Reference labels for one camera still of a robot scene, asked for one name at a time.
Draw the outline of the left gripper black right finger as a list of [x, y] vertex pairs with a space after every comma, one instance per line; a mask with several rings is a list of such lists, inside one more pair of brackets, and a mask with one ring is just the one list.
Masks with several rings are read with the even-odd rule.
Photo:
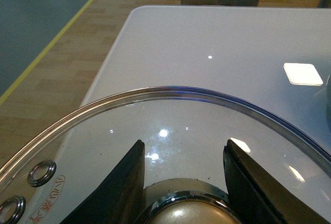
[[327, 223], [231, 139], [223, 167], [230, 204], [245, 223]]

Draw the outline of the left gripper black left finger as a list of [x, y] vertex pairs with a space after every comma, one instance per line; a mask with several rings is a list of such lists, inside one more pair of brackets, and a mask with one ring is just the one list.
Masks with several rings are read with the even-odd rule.
[[102, 183], [62, 223], [134, 223], [145, 174], [145, 144], [138, 140]]

